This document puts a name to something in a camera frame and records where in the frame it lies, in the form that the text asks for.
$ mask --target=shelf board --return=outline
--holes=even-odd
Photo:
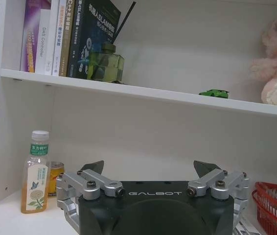
[[[238,2],[238,3],[254,3],[263,5],[276,5],[277,0],[216,0],[216,1],[227,1],[227,2]]]
[[[39,82],[52,86],[84,89],[89,91],[98,91],[111,94],[129,95],[153,100],[187,103],[222,110],[233,110],[264,114],[268,116],[277,116],[277,106],[233,99],[221,99],[197,94],[165,91],[159,89],[97,82],[68,77],[50,76],[7,69],[1,70],[1,77],[31,82]]]

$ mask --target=can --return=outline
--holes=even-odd
[[[48,196],[56,196],[56,178],[60,173],[65,172],[65,165],[61,162],[50,162],[50,177],[48,186]]]

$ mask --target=bottle label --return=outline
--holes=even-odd
[[[27,170],[26,210],[42,209],[45,201],[48,167],[44,164],[32,165]]]
[[[42,156],[48,153],[48,144],[31,144],[30,154],[34,156]]]

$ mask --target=purple book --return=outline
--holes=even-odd
[[[50,9],[50,0],[26,0],[21,71],[34,72],[41,9]]]

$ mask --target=butterfly on label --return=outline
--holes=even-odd
[[[38,185],[39,185],[39,182],[37,183],[33,182],[31,189],[36,189]]]

